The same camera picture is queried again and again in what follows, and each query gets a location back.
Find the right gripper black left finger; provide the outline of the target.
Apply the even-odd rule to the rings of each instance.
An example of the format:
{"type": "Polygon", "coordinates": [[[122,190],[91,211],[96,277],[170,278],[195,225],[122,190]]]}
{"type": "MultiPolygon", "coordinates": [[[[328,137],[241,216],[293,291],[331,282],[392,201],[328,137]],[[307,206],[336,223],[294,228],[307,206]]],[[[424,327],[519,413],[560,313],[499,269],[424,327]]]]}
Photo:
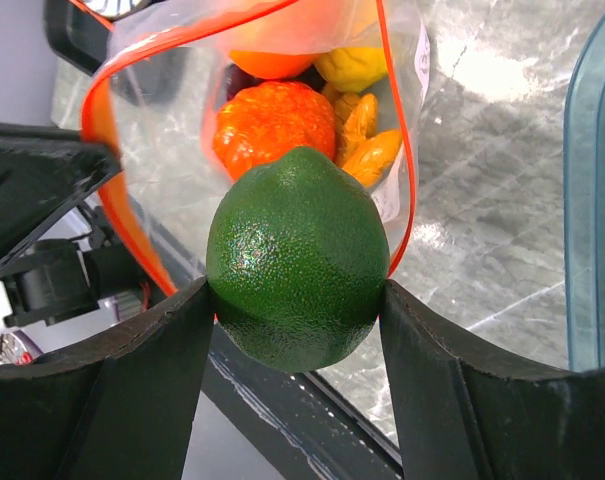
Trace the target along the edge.
{"type": "Polygon", "coordinates": [[[25,366],[0,366],[0,479],[178,479],[213,330],[198,280],[25,366]]]}

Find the yellow lemon piece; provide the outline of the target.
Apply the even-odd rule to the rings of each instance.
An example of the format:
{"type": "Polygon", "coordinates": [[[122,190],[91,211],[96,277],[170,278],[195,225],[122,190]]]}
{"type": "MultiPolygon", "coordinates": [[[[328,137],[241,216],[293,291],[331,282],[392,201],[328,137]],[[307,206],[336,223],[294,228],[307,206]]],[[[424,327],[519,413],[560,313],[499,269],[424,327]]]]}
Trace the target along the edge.
{"type": "Polygon", "coordinates": [[[378,47],[337,48],[316,58],[314,67],[342,93],[360,93],[388,75],[385,52],[378,47]]]}

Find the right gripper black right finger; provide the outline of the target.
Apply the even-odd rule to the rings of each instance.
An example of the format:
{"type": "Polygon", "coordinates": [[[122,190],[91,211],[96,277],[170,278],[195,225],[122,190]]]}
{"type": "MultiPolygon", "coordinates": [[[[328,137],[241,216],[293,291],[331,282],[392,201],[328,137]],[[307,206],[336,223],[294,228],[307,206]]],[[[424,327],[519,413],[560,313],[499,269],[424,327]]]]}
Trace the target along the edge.
{"type": "Polygon", "coordinates": [[[509,352],[392,281],[380,331],[406,478],[605,479],[605,367],[509,352]]]}

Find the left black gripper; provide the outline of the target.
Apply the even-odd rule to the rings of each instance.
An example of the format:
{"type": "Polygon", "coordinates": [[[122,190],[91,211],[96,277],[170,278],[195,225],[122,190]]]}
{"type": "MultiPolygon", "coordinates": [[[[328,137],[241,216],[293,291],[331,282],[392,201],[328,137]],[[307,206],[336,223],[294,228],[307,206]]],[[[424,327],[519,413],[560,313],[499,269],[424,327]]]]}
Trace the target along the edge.
{"type": "Polygon", "coordinates": [[[127,292],[150,306],[151,282],[102,207],[77,207],[87,232],[34,243],[120,171],[76,131],[0,123],[0,330],[57,324],[127,292]]]}

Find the orange tangerine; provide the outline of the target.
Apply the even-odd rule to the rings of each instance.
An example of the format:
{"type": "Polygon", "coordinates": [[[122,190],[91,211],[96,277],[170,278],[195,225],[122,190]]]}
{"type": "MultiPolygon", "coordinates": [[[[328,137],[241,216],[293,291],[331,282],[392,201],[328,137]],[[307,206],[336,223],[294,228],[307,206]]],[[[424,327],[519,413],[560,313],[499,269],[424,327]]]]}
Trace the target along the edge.
{"type": "Polygon", "coordinates": [[[229,57],[247,74],[264,80],[293,78],[309,68],[318,54],[279,54],[231,50],[229,57]]]}

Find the purple grape bunch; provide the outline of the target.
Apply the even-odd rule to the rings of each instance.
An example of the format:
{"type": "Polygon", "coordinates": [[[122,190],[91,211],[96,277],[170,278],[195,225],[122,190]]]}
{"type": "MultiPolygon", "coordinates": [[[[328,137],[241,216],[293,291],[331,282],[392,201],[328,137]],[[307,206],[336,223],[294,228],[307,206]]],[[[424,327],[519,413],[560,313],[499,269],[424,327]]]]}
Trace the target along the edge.
{"type": "MultiPolygon", "coordinates": [[[[284,78],[284,82],[301,82],[317,92],[321,92],[323,87],[326,85],[326,81],[318,73],[314,66],[310,66],[304,70],[301,74],[291,77],[284,78]]],[[[230,64],[226,67],[224,73],[224,98],[226,100],[232,100],[239,91],[258,86],[265,82],[265,79],[254,77],[247,72],[243,71],[235,64],[230,64]]]]}

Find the green lime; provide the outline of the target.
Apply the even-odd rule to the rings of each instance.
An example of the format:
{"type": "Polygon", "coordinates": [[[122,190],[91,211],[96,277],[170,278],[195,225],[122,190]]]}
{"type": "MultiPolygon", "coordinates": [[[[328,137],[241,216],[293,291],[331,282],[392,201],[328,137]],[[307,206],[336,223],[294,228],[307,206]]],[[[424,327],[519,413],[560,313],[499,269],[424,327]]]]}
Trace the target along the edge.
{"type": "Polygon", "coordinates": [[[309,147],[243,175],[209,231],[219,324],[246,355],[288,373],[333,365],[361,344],[389,266],[370,195],[309,147]]]}

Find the small orange pumpkin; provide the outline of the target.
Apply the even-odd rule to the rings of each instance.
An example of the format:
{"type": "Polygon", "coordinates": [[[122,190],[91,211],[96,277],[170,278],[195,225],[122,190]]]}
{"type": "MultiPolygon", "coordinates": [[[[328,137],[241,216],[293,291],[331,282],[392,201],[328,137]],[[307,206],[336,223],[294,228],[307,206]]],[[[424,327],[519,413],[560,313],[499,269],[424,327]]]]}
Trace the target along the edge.
{"type": "Polygon", "coordinates": [[[216,115],[212,148],[234,180],[300,146],[329,158],[336,153],[333,107],[304,83],[267,81],[243,89],[216,115]]]}

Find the clear zip top bag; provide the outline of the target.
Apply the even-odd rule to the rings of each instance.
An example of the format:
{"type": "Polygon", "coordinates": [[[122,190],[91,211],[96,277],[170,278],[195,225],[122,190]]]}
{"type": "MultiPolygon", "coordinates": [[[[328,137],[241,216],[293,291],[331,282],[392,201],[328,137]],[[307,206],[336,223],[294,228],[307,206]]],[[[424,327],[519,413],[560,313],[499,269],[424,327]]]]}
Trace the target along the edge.
{"type": "Polygon", "coordinates": [[[398,265],[429,56],[413,1],[164,1],[118,21],[80,113],[83,139],[120,159],[108,220],[173,294],[205,274],[232,184],[309,146],[368,190],[398,265]]]}

